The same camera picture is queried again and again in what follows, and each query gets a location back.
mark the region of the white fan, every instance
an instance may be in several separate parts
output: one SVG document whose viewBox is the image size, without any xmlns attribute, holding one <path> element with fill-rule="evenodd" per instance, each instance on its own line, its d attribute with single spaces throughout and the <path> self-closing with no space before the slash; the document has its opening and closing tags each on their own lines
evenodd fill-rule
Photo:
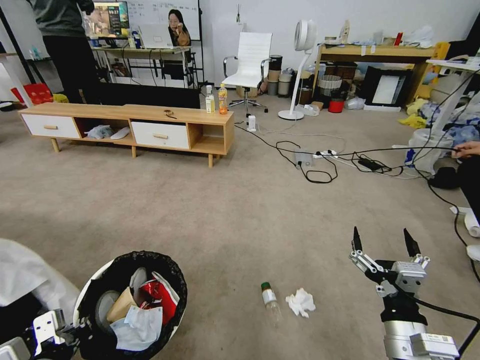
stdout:
<svg viewBox="0 0 480 360">
<path fill-rule="evenodd" d="M 300 76 L 302 75 L 302 69 L 307 62 L 307 59 L 312 54 L 309 52 L 314 46 L 317 40 L 317 24 L 313 20 L 300 20 L 296 24 L 295 29 L 295 51 L 305 51 L 305 56 L 300 62 L 298 72 L 296 73 L 295 88 L 293 89 L 293 96 L 291 98 L 290 110 L 282 110 L 278 112 L 278 116 L 286 120 L 298 120 L 304 117 L 304 113 L 301 111 L 295 111 L 295 98 L 297 97 L 297 91 L 299 89 Z"/>
</svg>

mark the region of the white office chair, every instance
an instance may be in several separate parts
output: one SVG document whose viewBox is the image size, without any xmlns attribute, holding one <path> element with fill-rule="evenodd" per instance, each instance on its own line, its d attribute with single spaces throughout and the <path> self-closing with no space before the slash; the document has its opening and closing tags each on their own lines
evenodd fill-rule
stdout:
<svg viewBox="0 0 480 360">
<path fill-rule="evenodd" d="M 271 33 L 241 32 L 238 43 L 238 55 L 227 56 L 223 59 L 223 73 L 226 79 L 225 85 L 241 86 L 244 89 L 244 98 L 242 100 L 232 101 L 228 107 L 245 104 L 246 117 L 249 117 L 249 104 L 264 108 L 266 113 L 268 107 L 258 103 L 255 100 L 249 100 L 249 91 L 251 88 L 258 88 L 265 79 L 269 71 L 270 45 L 272 43 Z M 238 70 L 232 76 L 227 75 L 227 60 L 234 58 L 238 60 Z"/>
</svg>

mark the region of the man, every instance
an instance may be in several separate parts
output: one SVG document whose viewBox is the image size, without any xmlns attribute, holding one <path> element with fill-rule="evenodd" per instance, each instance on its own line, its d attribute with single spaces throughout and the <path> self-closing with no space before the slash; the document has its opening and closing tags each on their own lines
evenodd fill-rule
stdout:
<svg viewBox="0 0 480 360">
<path fill-rule="evenodd" d="M 480 223 L 480 141 L 469 141 L 455 146 L 458 151 L 452 152 L 455 158 L 462 158 L 457 174 L 460 188 L 465 195 L 471 210 Z M 480 261 L 480 245 L 469 245 L 468 256 L 473 260 Z"/>
<path fill-rule="evenodd" d="M 96 61 L 82 26 L 92 0 L 27 0 L 71 103 L 100 104 Z"/>
</svg>

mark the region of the green bottle cap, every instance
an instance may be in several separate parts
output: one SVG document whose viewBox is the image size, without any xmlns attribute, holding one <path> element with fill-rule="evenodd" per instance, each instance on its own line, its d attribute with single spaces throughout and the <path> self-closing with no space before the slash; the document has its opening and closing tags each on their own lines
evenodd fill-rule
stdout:
<svg viewBox="0 0 480 360">
<path fill-rule="evenodd" d="M 261 284 L 261 290 L 262 291 L 265 291 L 267 289 L 271 289 L 272 287 L 270 286 L 270 283 L 269 282 L 262 282 Z"/>
</svg>

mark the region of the black trash bag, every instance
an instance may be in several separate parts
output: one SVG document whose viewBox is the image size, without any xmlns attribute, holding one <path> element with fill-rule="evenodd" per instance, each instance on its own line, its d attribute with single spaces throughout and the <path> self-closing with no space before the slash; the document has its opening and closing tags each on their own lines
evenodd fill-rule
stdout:
<svg viewBox="0 0 480 360">
<path fill-rule="evenodd" d="M 152 271 L 167 280 L 179 296 L 175 315 L 162 327 L 160 338 L 143 351 L 117 350 L 117 337 L 107 333 L 96 321 L 97 302 L 107 291 L 122 293 L 130 285 L 130 278 L 138 268 L 146 268 L 150 278 Z M 79 307 L 79 318 L 88 318 L 86 326 L 78 331 L 80 354 L 85 360 L 96 359 L 151 359 L 168 343 L 174 327 L 180 324 L 187 306 L 187 283 L 175 261 L 167 255 L 151 251 L 133 251 L 113 260 L 110 267 L 96 280 L 92 280 Z"/>
</svg>

